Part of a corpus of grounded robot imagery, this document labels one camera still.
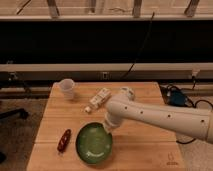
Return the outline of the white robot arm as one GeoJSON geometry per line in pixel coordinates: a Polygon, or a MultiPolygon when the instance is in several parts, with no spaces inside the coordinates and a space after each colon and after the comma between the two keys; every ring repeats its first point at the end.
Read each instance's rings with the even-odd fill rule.
{"type": "Polygon", "coordinates": [[[103,125],[108,133],[129,119],[213,144],[213,111],[138,103],[134,97],[131,88],[122,87],[107,101],[103,125]]]}

